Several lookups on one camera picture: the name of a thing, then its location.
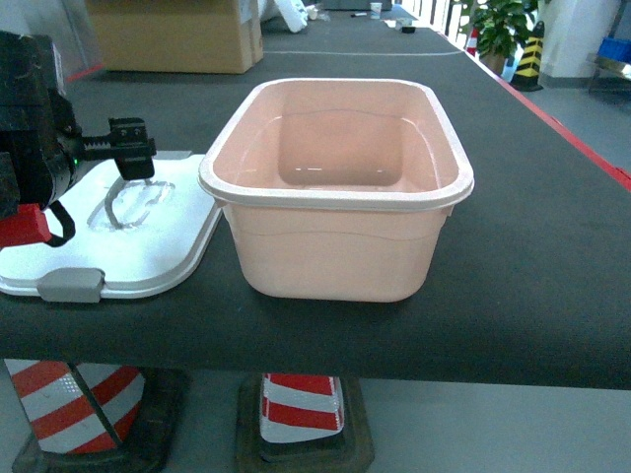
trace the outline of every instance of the white cup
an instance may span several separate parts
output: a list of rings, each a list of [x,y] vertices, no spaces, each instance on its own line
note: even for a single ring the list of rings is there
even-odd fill
[[[382,2],[371,2],[371,20],[382,17]]]

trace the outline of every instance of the pink plastic basin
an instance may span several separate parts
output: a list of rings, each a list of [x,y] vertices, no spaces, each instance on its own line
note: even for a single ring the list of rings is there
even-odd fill
[[[419,290],[473,170],[434,93],[394,80],[256,87],[202,160],[247,281],[284,298]]]

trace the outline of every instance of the green leaves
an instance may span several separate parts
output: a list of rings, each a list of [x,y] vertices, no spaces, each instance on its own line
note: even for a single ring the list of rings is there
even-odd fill
[[[498,54],[512,56],[517,45],[526,45],[530,36],[522,0],[488,0],[480,5],[473,16],[473,25],[479,31],[477,50],[481,56]]]

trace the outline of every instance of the white lid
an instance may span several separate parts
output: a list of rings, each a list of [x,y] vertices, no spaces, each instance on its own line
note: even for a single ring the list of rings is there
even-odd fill
[[[101,269],[105,273],[101,297],[111,299],[154,296],[186,279],[201,260],[220,210],[196,182],[202,155],[160,159],[167,156],[159,153],[154,160],[156,174],[151,182],[171,184],[168,195],[143,212],[142,223],[126,230],[102,225],[104,197],[120,176],[115,163],[92,169],[60,199],[75,221],[76,235],[58,248],[44,243],[4,248],[0,251],[0,291],[38,296],[38,281],[61,268]],[[155,197],[151,189],[147,192],[148,199]],[[117,217],[138,220],[129,213]],[[46,218],[50,230],[60,235],[60,226],[48,211]]]

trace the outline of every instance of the yellow and black post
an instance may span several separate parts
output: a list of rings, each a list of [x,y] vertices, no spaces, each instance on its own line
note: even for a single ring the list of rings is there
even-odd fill
[[[538,79],[544,33],[545,26],[543,22],[537,22],[528,38],[524,55],[511,81],[511,85],[520,92],[534,92],[543,89],[539,86]]]

